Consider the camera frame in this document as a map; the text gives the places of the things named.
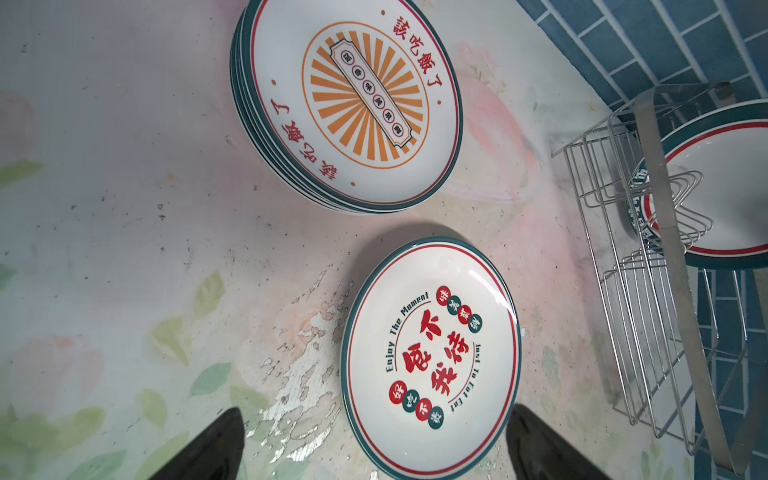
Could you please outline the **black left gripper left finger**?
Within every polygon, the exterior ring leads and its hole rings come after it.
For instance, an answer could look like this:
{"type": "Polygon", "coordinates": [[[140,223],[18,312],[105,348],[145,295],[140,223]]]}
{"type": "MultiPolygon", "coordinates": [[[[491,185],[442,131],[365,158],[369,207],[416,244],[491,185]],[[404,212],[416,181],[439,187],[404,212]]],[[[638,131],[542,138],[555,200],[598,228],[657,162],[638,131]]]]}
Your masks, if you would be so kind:
{"type": "Polygon", "coordinates": [[[229,408],[150,479],[235,480],[244,445],[245,426],[241,411],[238,407],[229,408]]]}

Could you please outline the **metal wire dish rack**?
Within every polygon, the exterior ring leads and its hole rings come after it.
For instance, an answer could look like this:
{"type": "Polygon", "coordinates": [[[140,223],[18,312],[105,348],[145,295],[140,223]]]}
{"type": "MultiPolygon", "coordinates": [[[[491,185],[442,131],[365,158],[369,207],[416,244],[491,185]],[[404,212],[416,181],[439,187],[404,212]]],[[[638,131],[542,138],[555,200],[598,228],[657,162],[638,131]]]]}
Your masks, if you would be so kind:
{"type": "Polygon", "coordinates": [[[690,266],[713,221],[683,206],[661,139],[740,100],[729,82],[665,84],[556,151],[565,162],[614,362],[614,408],[707,455],[716,478],[767,474],[767,266],[690,266]]]}

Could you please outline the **green striped rim plate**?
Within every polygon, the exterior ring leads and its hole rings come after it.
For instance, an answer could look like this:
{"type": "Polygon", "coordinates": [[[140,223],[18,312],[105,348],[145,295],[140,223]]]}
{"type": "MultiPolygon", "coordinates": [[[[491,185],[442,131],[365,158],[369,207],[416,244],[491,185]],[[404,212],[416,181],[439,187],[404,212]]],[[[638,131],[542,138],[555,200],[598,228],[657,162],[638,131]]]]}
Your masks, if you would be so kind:
{"type": "Polygon", "coordinates": [[[685,254],[690,266],[767,266],[767,101],[720,108],[661,139],[668,173],[699,172],[683,206],[713,221],[685,254]]]}

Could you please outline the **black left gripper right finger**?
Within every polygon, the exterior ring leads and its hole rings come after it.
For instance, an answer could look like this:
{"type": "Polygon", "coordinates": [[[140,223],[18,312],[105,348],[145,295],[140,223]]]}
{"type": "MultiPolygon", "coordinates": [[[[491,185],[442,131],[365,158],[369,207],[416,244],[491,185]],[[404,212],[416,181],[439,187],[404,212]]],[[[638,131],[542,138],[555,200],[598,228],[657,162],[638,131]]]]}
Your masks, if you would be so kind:
{"type": "Polygon", "coordinates": [[[507,446],[517,479],[608,480],[609,477],[528,407],[511,410],[507,446]]]}

